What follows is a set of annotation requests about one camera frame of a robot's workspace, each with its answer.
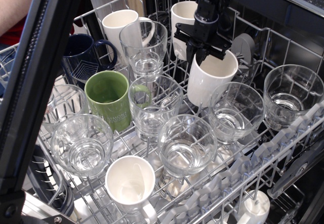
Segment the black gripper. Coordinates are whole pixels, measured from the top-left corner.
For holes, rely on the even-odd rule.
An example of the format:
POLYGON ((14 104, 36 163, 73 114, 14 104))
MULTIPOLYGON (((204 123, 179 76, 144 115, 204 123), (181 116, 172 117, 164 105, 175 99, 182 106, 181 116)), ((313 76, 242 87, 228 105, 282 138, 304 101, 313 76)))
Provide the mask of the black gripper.
POLYGON ((196 55, 200 66, 208 55, 225 57, 230 43, 218 34, 218 29, 230 28, 231 23, 226 22, 220 0, 198 0, 196 3, 194 24, 177 23, 174 37, 186 43, 186 61, 191 64, 196 55))

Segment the person forearm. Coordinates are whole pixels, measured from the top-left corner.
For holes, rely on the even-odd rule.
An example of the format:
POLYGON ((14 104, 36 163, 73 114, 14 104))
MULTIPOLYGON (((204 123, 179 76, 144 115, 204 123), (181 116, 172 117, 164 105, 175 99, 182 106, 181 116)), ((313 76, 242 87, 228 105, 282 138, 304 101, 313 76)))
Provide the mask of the person forearm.
POLYGON ((1 0, 1 35, 27 14, 32 0, 1 0))

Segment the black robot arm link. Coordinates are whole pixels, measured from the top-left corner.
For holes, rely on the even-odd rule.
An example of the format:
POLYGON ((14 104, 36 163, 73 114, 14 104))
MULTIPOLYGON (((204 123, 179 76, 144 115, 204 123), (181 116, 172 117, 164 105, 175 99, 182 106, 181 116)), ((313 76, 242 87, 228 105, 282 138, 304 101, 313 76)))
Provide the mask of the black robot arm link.
POLYGON ((80 0, 33 0, 1 103, 1 223, 19 223, 22 189, 80 0))

